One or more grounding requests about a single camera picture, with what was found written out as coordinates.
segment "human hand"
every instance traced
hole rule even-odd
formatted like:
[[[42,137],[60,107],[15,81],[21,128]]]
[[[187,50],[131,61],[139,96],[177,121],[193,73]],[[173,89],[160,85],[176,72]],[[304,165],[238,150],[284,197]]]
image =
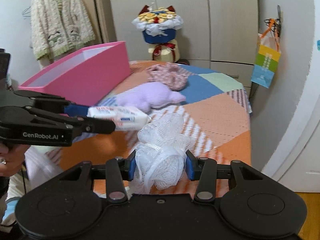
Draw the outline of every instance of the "human hand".
[[[0,143],[0,159],[4,158],[6,164],[0,164],[0,177],[10,177],[16,174],[24,162],[24,154],[30,145],[15,145],[11,150]]]

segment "red ribbon bow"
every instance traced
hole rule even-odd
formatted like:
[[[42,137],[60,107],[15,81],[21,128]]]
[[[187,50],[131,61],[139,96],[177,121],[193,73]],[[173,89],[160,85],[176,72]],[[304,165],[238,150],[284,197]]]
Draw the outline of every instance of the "red ribbon bow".
[[[173,62],[175,62],[176,61],[176,53],[174,52],[174,50],[176,48],[176,45],[173,43],[163,43],[163,44],[156,45],[155,49],[153,51],[152,60],[155,60],[155,56],[159,56],[161,54],[161,47],[162,46],[166,46],[167,48],[171,49]]]

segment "pink fuzzy scrunchie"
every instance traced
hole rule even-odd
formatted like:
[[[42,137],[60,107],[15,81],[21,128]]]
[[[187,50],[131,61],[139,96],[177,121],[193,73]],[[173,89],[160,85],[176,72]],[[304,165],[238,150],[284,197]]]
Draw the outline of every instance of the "pink fuzzy scrunchie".
[[[183,89],[188,80],[188,76],[181,73],[181,68],[178,65],[169,62],[166,65],[153,65],[146,70],[149,82],[161,82],[172,91]]]

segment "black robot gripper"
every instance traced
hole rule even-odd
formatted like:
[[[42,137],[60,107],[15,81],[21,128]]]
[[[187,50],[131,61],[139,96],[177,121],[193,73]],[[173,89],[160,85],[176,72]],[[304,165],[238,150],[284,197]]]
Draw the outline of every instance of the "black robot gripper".
[[[135,172],[135,151],[105,165],[82,162],[20,199],[16,206],[21,239],[300,239],[307,215],[294,192],[247,164],[217,164],[187,151],[186,173],[198,180],[196,193],[133,195],[123,180]],[[106,179],[106,198],[93,191]],[[217,179],[229,191],[216,198]]]

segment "screw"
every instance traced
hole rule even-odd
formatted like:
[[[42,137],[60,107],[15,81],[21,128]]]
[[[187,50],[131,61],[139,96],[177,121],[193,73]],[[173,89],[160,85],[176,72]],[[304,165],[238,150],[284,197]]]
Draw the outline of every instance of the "screw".
[[[197,194],[197,197],[202,200],[209,200],[213,197],[213,195],[208,191],[201,191]]]
[[[124,197],[125,197],[125,194],[121,191],[115,191],[109,194],[109,198],[111,198],[112,200],[120,200],[120,199],[123,199]]]
[[[164,200],[164,199],[158,199],[158,200],[157,200],[157,203],[158,203],[158,204],[164,204],[164,203],[165,203],[165,200]]]

